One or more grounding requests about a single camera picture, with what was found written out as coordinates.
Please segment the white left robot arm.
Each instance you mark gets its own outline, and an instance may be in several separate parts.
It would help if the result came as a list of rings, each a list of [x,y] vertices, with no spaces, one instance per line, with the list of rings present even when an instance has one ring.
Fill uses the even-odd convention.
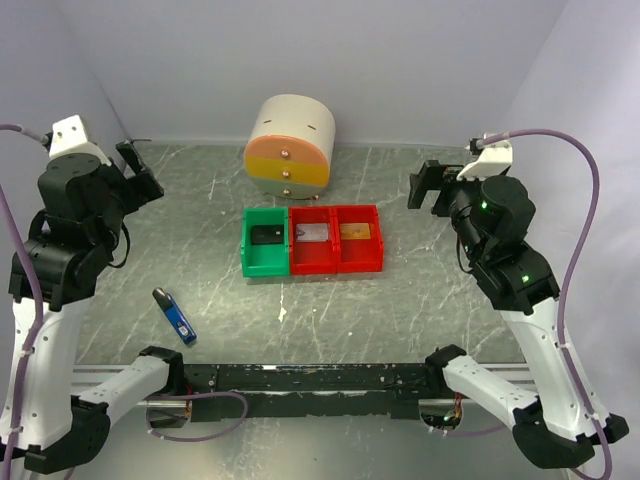
[[[2,477],[64,473],[92,461],[112,426],[140,401],[173,399],[187,385],[183,357],[143,349],[109,380],[71,390],[81,323],[101,273],[128,242],[124,220],[164,191],[129,143],[111,160],[73,150],[49,161],[38,179],[43,208],[12,259],[15,343],[1,417]]]

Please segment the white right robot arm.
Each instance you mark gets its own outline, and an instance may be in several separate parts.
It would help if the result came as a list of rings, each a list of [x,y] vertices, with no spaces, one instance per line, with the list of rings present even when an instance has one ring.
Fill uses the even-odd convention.
[[[431,212],[450,219],[457,252],[469,273],[512,331],[536,390],[523,389],[480,366],[462,348],[443,347],[425,360],[426,390],[452,391],[475,401],[509,428],[523,455],[541,469],[577,468],[595,448],[629,432],[626,420],[591,395],[580,396],[565,354],[569,336],[557,324],[560,288],[542,254],[525,240],[536,207],[524,185],[506,173],[460,180],[460,165],[434,160],[410,177],[408,206],[438,197]]]

